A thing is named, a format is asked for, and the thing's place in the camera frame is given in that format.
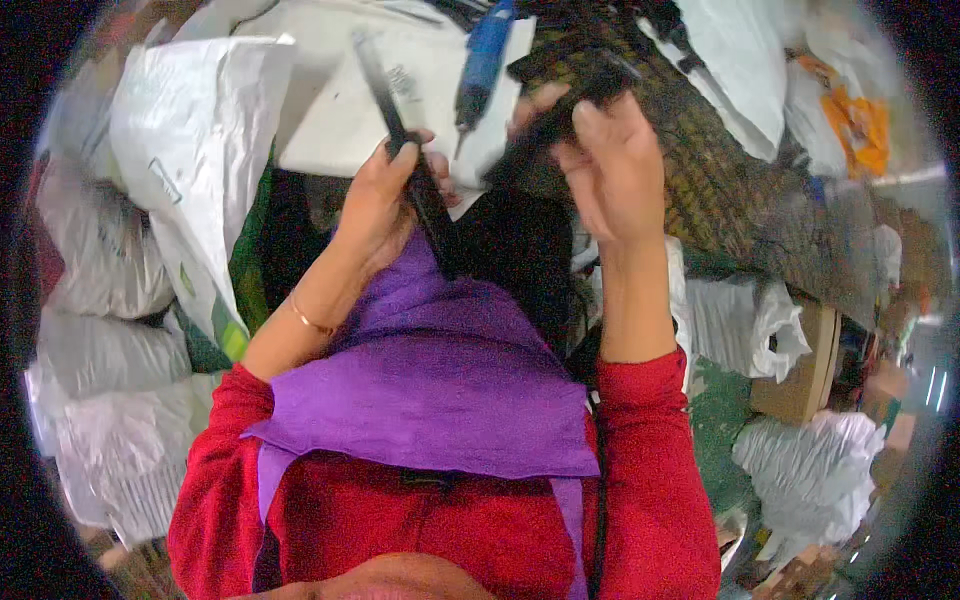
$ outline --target white paper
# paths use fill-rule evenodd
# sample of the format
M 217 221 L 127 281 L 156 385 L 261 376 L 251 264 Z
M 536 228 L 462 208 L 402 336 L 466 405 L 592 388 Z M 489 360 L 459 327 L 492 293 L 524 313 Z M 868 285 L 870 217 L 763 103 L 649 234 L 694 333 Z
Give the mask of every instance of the white paper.
M 502 153 L 520 92 L 520 83 L 507 77 L 506 65 L 529 53 L 534 19 L 514 23 L 488 111 L 455 161 L 454 100 L 467 56 L 467 38 L 460 30 L 452 25 L 434 28 L 376 6 L 335 1 L 283 3 L 242 25 L 239 31 L 244 34 L 288 33 L 298 41 L 298 61 L 277 133 L 279 166 L 351 178 L 387 135 L 353 53 L 350 35 L 358 27 L 374 35 L 385 70 L 400 66 L 415 82 L 422 106 L 410 109 L 398 103 L 407 119 L 404 125 L 426 127 L 437 135 L 431 149 L 451 160 L 451 175 L 459 185 L 483 187 L 477 169 Z M 417 113 L 422 120 L 409 122 Z

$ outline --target gold bracelet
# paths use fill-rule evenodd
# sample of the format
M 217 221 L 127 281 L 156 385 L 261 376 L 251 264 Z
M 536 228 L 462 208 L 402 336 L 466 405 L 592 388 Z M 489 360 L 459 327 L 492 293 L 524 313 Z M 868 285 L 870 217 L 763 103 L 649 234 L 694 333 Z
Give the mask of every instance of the gold bracelet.
M 294 311 L 294 314 L 300 318 L 301 323 L 305 324 L 308 327 L 313 327 L 320 334 L 325 335 L 328 338 L 332 338 L 333 334 L 337 332 L 337 327 L 327 327 L 325 325 L 317 325 L 315 323 L 310 323 L 310 320 L 306 318 L 306 315 L 304 315 L 303 312 L 299 308 L 297 308 L 297 300 L 294 298 L 294 292 L 290 292 L 290 296 L 288 298 L 290 299 L 290 308 L 292 308 Z

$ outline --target finger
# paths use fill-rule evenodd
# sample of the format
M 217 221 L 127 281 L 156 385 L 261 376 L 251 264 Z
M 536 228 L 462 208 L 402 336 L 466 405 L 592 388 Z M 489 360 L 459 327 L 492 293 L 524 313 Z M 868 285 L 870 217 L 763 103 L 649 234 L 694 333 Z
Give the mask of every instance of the finger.
M 607 113 L 622 127 L 629 127 L 632 131 L 643 131 L 650 128 L 650 123 L 643 116 L 640 104 L 631 90 L 626 90 L 617 96 L 607 106 Z
M 450 162 L 446 156 L 439 152 L 426 153 L 426 162 L 430 165 L 430 171 L 438 180 L 445 180 L 450 177 Z
M 560 164 L 560 170 L 563 171 L 564 174 L 589 166 L 589 156 L 568 142 L 554 144 L 550 148 L 550 154 L 553 155 Z
M 580 220 L 593 236 L 600 240 L 612 239 L 603 219 L 597 199 L 597 180 L 589 156 L 573 144 L 562 142 L 550 149 L 550 154 L 560 163 L 566 184 L 577 205 Z
M 583 149 L 598 162 L 604 163 L 623 154 L 623 132 L 592 102 L 581 100 L 577 103 L 573 109 L 573 129 Z
M 513 119 L 507 125 L 507 134 L 514 136 L 529 125 L 537 115 L 550 110 L 568 91 L 570 91 L 568 84 L 554 82 L 544 85 L 529 98 L 521 98 L 516 103 Z
M 403 191 L 403 185 L 410 179 L 410 174 L 417 166 L 420 157 L 420 146 L 413 142 L 403 144 L 403 148 L 396 154 L 396 158 L 384 169 L 378 182 L 380 191 L 385 198 L 396 198 Z
M 536 112 L 546 112 L 557 104 L 557 101 L 568 91 L 570 91 L 569 84 L 551 82 L 535 91 L 530 96 L 530 101 L 533 103 Z
M 387 140 L 383 138 L 367 161 L 360 165 L 360 170 L 353 176 L 355 180 L 375 180 L 379 174 L 390 165 L 390 159 L 387 156 Z
M 420 143 L 425 144 L 427 142 L 432 142 L 434 137 L 437 137 L 432 131 L 428 129 L 418 129 L 414 130 L 414 133 L 420 138 Z

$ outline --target white sack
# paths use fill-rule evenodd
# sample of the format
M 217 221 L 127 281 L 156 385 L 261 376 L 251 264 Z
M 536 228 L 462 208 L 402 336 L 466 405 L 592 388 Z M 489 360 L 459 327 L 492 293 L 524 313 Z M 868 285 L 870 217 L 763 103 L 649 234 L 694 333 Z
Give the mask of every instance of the white sack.
M 851 98 L 891 98 L 902 94 L 903 83 L 893 49 L 853 3 L 816 3 L 805 28 L 810 51 L 839 73 Z
M 763 417 L 733 445 L 733 461 L 750 474 L 763 524 L 776 539 L 764 557 L 786 564 L 807 544 L 848 540 L 870 508 L 870 465 L 886 427 L 863 413 L 821 411 L 802 427 Z
M 677 345 L 686 352 L 686 371 L 684 372 L 684 394 L 690 381 L 690 371 L 696 357 L 690 338 L 693 313 L 686 301 L 686 269 L 684 267 L 684 246 L 677 238 L 664 235 L 666 246 L 667 279 L 670 283 L 670 314 L 677 322 Z
M 795 31 L 783 23 L 790 14 L 772 9 L 764 0 L 678 0 L 690 38 L 719 90 L 697 70 L 690 83 L 703 94 L 727 131 L 750 156 L 773 162 L 783 136 L 786 97 L 786 57 L 781 36 Z M 646 21 L 637 23 L 674 66 L 684 54 L 673 44 L 661 43 Z
M 58 462 L 86 487 L 128 548 L 165 536 L 186 473 L 186 455 L 206 429 L 220 375 L 194 374 L 150 392 L 114 392 L 68 405 Z
M 900 264 L 903 260 L 903 241 L 897 230 L 889 225 L 874 229 L 874 256 L 880 290 L 900 285 Z
M 157 234 L 167 271 L 180 279 L 180 304 L 218 343 L 216 301 L 248 334 L 228 264 L 267 166 L 294 54 L 289 36 L 138 47 L 113 98 L 110 140 L 130 197 L 173 231 L 166 239 L 179 240 L 170 249 Z M 195 262 L 194 276 L 184 282 L 171 255 Z M 216 293 L 197 298 L 197 289 Z
M 811 352 L 800 326 L 803 308 L 793 303 L 782 281 L 758 287 L 747 276 L 690 279 L 686 298 L 693 314 L 692 351 L 724 369 L 776 377 L 780 383 L 797 359 Z M 774 334 L 776 352 L 770 350 Z
M 107 136 L 118 62 L 113 52 L 99 63 L 88 60 L 70 74 L 72 79 L 58 91 L 50 106 L 37 150 L 76 158 L 97 179 L 112 180 L 124 190 Z
M 58 419 L 65 398 L 152 390 L 183 379 L 190 374 L 183 333 L 172 314 L 165 323 L 169 330 L 43 308 L 36 361 L 40 379 L 56 380 L 57 390 L 41 393 L 39 404 Z
M 108 184 L 92 181 L 76 160 L 51 156 L 36 209 L 64 264 L 49 305 L 135 319 L 173 301 L 156 240 L 136 208 Z
M 847 153 L 821 102 L 826 89 L 816 77 L 799 63 L 786 65 L 787 97 L 783 114 L 794 139 L 810 156 L 811 175 L 844 179 L 847 176 Z

